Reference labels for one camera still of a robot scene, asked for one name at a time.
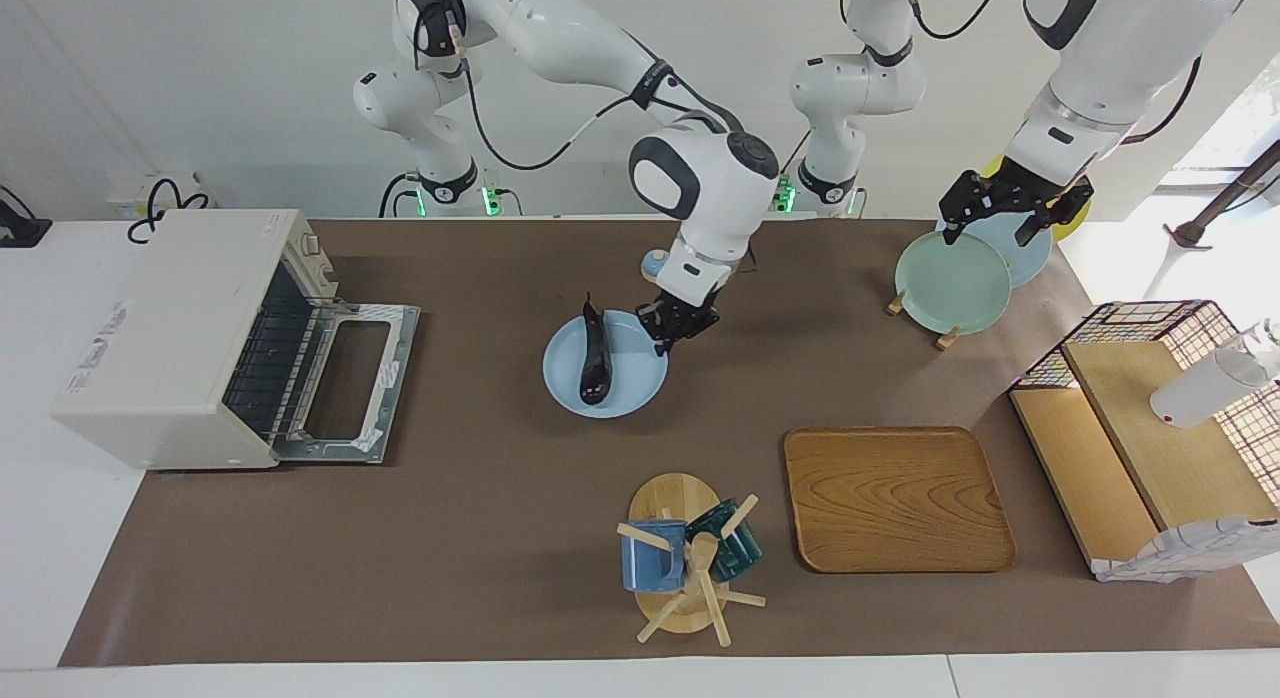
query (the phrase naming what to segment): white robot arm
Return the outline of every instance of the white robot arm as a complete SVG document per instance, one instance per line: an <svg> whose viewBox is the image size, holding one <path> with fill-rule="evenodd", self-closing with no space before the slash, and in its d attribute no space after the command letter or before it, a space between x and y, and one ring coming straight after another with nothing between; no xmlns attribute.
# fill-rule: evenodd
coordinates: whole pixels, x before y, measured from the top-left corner
<svg viewBox="0 0 1280 698"><path fill-rule="evenodd" d="M763 222L778 177L773 151L745 133L732 113L698 95L666 61L582 0L396 0L393 28L413 76L428 76L396 74L408 88L379 76L366 91L357 85L357 104L369 118L396 113L389 105L406 106L408 114L410 96L420 96L412 119L374 124L421 147L419 165L440 164L442 178L474 173L467 168L474 164L461 158L457 142L448 140L452 128L434 111L466 95L457 83L471 72L466 50L489 38L502 38L544 79L616 88L662 120L666 127L631 151L631 184L646 204L681 220L681 228L666 260L649 266L662 293L636 312L659 355L716 323L716 296ZM366 108L372 93L380 96L381 110Z"/></svg>
<svg viewBox="0 0 1280 698"><path fill-rule="evenodd" d="M909 0L849 0L849 28L864 42L856 55L805 60L791 74L791 102L809 119L809 151L787 170L797 210L845 213L867 136L852 120L914 109L925 73L911 53Z"/></svg>
<svg viewBox="0 0 1280 698"><path fill-rule="evenodd" d="M1024 0L1032 28L1061 63L996 174L965 172L940 201L947 242L997 213L1032 213L1020 245L1069 223L1093 193L1088 165L1124 141L1242 1Z"/></svg>

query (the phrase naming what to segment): eggplant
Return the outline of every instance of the eggplant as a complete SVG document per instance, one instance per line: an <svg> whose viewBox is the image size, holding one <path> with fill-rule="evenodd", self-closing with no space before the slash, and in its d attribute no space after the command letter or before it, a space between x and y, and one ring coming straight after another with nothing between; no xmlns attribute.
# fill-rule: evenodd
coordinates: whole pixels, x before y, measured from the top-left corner
<svg viewBox="0 0 1280 698"><path fill-rule="evenodd" d="M590 293L582 304L582 320L586 323L586 360L582 362L577 396L586 405L598 406L609 396L613 365L609 362L609 336L604 329L604 314L591 305Z"/></svg>

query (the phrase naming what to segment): blue mug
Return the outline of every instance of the blue mug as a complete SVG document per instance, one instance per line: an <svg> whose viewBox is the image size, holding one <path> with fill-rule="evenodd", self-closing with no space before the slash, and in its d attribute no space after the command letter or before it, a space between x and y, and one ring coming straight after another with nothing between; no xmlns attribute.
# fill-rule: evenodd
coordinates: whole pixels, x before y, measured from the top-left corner
<svg viewBox="0 0 1280 698"><path fill-rule="evenodd" d="M671 551L622 537L622 588L632 593L672 593L685 585L685 521L632 520L627 525L666 538Z"/></svg>

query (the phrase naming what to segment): white bottle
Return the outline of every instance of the white bottle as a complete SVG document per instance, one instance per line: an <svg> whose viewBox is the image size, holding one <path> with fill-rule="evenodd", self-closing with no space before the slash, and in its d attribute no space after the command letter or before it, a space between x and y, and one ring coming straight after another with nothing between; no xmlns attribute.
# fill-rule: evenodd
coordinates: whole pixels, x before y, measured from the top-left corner
<svg viewBox="0 0 1280 698"><path fill-rule="evenodd" d="M1280 341L1272 320L1235 333L1151 396L1151 410L1169 425L1194 428L1280 375Z"/></svg>

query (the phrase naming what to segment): light blue plate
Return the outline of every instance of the light blue plate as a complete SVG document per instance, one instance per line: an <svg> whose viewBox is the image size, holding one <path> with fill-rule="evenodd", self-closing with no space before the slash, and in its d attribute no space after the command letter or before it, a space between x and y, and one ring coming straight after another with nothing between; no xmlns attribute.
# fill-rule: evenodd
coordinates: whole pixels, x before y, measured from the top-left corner
<svg viewBox="0 0 1280 698"><path fill-rule="evenodd" d="M989 328L1009 307L1009 265L986 241L961 233L947 246L942 233L924 233L902 251L893 277L902 307L934 333L959 328L969 336Z"/></svg>
<svg viewBox="0 0 1280 698"><path fill-rule="evenodd" d="M1014 282L1014 288L1024 286L1032 278L1037 278L1039 272L1048 264L1048 255L1053 251L1053 232L1041 231L1025 247L1019 246L1014 233L1027 222L1029 213L1000 213L991 218L984 218L970 223L964 229L965 236L982 238L988 246L996 248L1005 256L1009 265L1009 275ZM942 231L946 224L938 219L934 231Z"/></svg>
<svg viewBox="0 0 1280 698"><path fill-rule="evenodd" d="M586 361L586 323L582 316L563 324L543 353L543 380L556 402L586 418L617 418L639 410L658 394L667 379L667 356L654 353L653 338L640 319L622 311L604 311L613 384L608 397L589 406L579 397Z"/></svg>

